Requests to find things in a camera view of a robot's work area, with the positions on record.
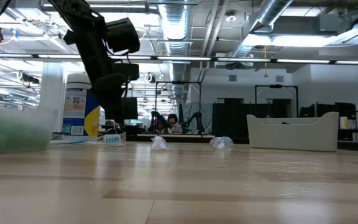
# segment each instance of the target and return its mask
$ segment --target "translucent plastic bin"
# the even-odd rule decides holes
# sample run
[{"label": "translucent plastic bin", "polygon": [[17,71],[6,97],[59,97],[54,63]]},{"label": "translucent plastic bin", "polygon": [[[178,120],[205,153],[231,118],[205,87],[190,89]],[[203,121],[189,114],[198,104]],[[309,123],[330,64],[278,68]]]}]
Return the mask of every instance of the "translucent plastic bin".
[{"label": "translucent plastic bin", "polygon": [[0,101],[0,153],[46,149],[56,119],[56,110]]}]

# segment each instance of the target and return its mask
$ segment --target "table surface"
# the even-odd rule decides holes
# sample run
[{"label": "table surface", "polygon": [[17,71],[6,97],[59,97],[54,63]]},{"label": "table surface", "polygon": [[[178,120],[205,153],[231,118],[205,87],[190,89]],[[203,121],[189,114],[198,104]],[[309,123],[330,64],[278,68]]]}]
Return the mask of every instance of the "table surface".
[{"label": "table surface", "polygon": [[209,144],[0,155],[0,223],[358,223],[358,151]]}]

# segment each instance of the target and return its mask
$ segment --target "white pillar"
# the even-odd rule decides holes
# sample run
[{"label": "white pillar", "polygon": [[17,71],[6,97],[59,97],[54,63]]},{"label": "white pillar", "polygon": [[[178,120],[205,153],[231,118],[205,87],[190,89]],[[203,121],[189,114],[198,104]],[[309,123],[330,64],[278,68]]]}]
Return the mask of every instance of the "white pillar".
[{"label": "white pillar", "polygon": [[65,78],[60,63],[44,62],[42,70],[40,106],[58,111],[53,131],[61,132],[65,101]]}]

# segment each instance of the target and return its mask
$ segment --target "black frame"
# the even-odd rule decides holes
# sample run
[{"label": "black frame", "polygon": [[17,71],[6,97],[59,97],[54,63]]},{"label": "black frame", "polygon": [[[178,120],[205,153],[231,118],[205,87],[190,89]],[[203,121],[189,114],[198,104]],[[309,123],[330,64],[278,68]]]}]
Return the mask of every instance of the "black frame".
[{"label": "black frame", "polygon": [[286,86],[286,85],[255,85],[255,109],[258,107],[258,96],[257,96],[257,90],[258,87],[269,87],[269,88],[294,88],[295,89],[295,97],[296,97],[296,117],[299,118],[299,99],[298,99],[298,86]]},{"label": "black frame", "polygon": [[[202,93],[202,87],[201,84],[202,82],[186,82],[186,81],[172,81],[172,82],[168,82],[168,81],[156,81],[155,82],[155,103],[154,103],[154,109],[157,111],[157,92],[158,92],[158,84],[159,83],[171,83],[173,85],[186,85],[186,84],[198,84],[199,88],[200,88],[200,93],[199,93],[199,99],[198,99],[198,112],[201,113],[201,93]],[[202,117],[200,119],[200,124],[202,126],[203,124],[203,120]]]}]

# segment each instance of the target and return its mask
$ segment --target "silver duct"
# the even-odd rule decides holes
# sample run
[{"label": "silver duct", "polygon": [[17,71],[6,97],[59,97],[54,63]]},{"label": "silver duct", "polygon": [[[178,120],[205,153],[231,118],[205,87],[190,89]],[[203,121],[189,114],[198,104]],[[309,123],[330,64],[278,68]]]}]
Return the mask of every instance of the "silver duct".
[{"label": "silver duct", "polygon": [[[293,0],[264,0],[256,18],[253,19],[252,22],[247,18],[246,23],[248,23],[248,29],[246,30],[244,39],[249,32],[255,28],[257,23],[260,23],[263,26],[271,26],[292,2]],[[254,46],[243,45],[240,43],[230,57],[246,57],[253,47]],[[234,69],[235,66],[236,64],[229,64],[227,65],[227,68]]]},{"label": "silver duct", "polygon": [[[168,40],[183,40],[189,38],[190,28],[190,7],[175,4],[158,5],[161,20],[161,28],[164,39]],[[189,45],[186,43],[165,43],[165,50],[168,55],[188,55]],[[185,63],[171,63],[170,64],[171,81],[186,80],[190,78],[190,66]],[[173,94],[176,98],[183,98],[186,96],[183,90],[187,86],[173,86]]]}]

